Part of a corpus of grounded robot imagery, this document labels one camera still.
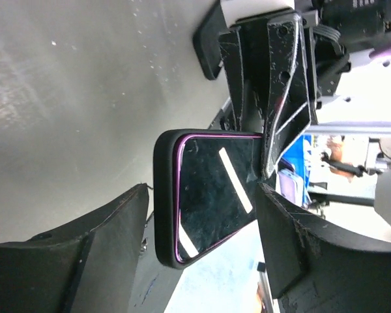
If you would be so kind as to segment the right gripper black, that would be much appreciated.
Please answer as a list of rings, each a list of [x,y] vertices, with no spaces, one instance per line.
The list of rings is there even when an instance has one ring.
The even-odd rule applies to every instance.
[[[242,1],[234,27],[219,36],[236,130],[244,128],[244,109],[267,108],[262,174],[271,177],[282,155],[310,126],[317,98],[316,57],[327,67],[348,62],[337,36],[308,25],[294,1]]]

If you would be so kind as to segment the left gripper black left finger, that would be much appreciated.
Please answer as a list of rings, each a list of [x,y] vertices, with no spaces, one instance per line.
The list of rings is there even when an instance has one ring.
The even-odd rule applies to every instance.
[[[138,184],[28,241],[0,243],[0,312],[126,312],[148,204]]]

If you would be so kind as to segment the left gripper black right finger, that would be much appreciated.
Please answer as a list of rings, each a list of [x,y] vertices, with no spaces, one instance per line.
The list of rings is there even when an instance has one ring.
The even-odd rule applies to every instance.
[[[281,312],[391,312],[391,243],[323,220],[264,183],[255,206]]]

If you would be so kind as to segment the purple smartphone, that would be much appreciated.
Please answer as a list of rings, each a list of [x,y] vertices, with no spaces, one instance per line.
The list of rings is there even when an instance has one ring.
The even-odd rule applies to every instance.
[[[253,194],[261,179],[257,134],[187,134],[174,165],[174,256],[190,264],[256,219]]]

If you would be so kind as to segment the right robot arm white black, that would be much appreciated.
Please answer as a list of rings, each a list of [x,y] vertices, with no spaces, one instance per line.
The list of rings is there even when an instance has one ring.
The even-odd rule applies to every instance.
[[[263,129],[261,173],[313,122],[343,73],[391,53],[391,1],[222,1],[218,45],[236,130]]]

